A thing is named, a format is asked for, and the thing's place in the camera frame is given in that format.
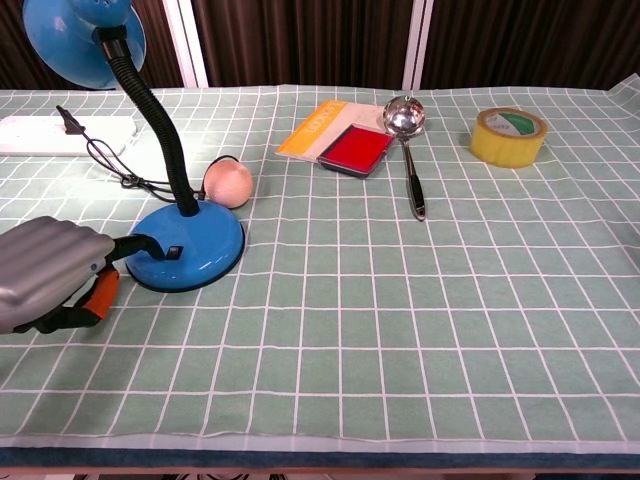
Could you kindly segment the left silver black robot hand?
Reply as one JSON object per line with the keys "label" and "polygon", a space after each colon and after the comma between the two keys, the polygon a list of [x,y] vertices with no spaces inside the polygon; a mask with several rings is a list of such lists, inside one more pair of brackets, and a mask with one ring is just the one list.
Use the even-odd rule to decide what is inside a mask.
{"label": "left silver black robot hand", "polygon": [[1,235],[1,332],[49,334],[96,325],[117,294],[114,262],[139,251],[165,258],[148,235],[114,239],[50,216],[8,230]]}

